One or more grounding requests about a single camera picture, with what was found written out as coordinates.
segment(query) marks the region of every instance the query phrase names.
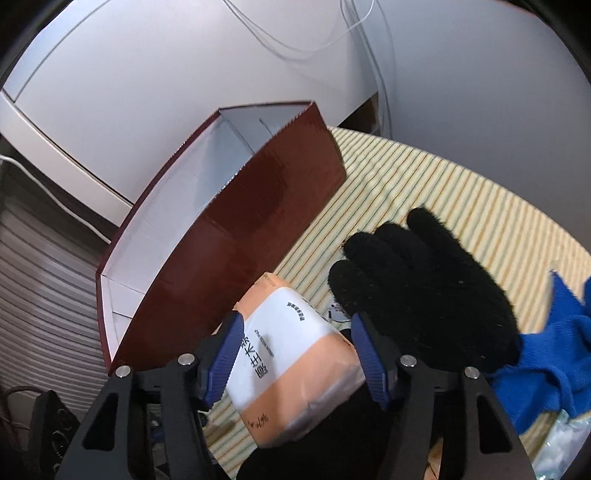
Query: plastic wrap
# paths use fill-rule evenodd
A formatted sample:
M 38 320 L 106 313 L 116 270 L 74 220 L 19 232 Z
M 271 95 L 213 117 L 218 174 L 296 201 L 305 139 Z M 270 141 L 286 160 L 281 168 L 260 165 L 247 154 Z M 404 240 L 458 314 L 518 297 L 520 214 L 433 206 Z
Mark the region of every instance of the plastic wrap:
M 591 432 L 591 417 L 571 419 L 562 410 L 535 456 L 537 480 L 559 480 L 568 469 Z
M 365 381 L 351 343 L 275 275 L 235 309 L 245 334 L 228 394 L 257 445 L 301 438 Z

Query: blue gripper pad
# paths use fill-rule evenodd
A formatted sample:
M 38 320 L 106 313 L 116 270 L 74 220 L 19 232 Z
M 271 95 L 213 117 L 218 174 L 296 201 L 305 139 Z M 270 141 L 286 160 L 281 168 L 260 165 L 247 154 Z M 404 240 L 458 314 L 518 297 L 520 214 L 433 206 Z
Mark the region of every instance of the blue gripper pad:
M 243 337 L 244 319 L 232 311 L 217 334 L 203 340 L 197 348 L 199 397 L 208 409 L 222 398 Z
M 351 338 L 371 397 L 383 410 L 386 410 L 392 401 L 388 389 L 387 371 L 358 313 L 353 315 L 351 321 Z

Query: cardboard box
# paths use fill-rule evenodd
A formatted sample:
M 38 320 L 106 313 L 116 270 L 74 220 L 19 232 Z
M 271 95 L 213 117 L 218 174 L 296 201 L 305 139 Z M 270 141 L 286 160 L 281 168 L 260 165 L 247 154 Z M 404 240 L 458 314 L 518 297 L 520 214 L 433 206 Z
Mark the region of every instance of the cardboard box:
M 97 270 L 109 373 L 194 350 L 345 178 L 315 103 L 215 112 L 143 192 Z

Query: gloved hand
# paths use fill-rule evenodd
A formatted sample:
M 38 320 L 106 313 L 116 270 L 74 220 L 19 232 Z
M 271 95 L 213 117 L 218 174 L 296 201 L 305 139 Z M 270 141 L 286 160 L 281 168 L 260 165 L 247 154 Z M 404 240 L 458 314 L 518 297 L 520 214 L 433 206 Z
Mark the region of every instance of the gloved hand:
M 344 244 L 329 286 L 349 315 L 369 313 L 377 330 L 432 368 L 493 372 L 519 357 L 512 307 L 490 275 L 425 209 L 410 230 L 385 223 Z M 431 439 L 440 432 L 435 405 Z M 257 449 L 238 480 L 367 480 L 376 477 L 400 412 L 384 412 L 363 385 L 301 440 Z
M 385 223 L 344 244 L 329 286 L 349 315 L 367 312 L 403 354 L 428 366 L 493 373 L 519 359 L 519 331 L 505 293 L 425 208 L 408 229 Z
M 314 430 L 296 442 L 258 448 L 240 467 L 237 480 L 371 480 L 376 478 L 388 438 L 400 416 L 371 399 L 366 384 Z

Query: table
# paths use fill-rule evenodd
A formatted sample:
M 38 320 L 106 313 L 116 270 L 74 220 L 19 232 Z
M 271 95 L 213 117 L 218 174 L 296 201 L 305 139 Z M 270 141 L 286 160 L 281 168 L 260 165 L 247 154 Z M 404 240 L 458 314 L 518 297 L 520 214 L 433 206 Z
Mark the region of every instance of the table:
M 345 239 L 386 220 L 404 223 L 406 213 L 420 205 L 443 220 L 506 291 L 522 332 L 538 332 L 544 325 L 550 269 L 581 296 L 591 274 L 591 255 L 534 206 L 436 155 L 359 132 L 331 131 L 343 154 L 347 181 L 275 270 L 319 312 L 332 302 L 326 279 L 342 257 Z M 541 415 L 521 436 L 530 456 L 555 418 Z M 255 445 L 226 394 L 209 419 L 207 444 L 234 477 Z

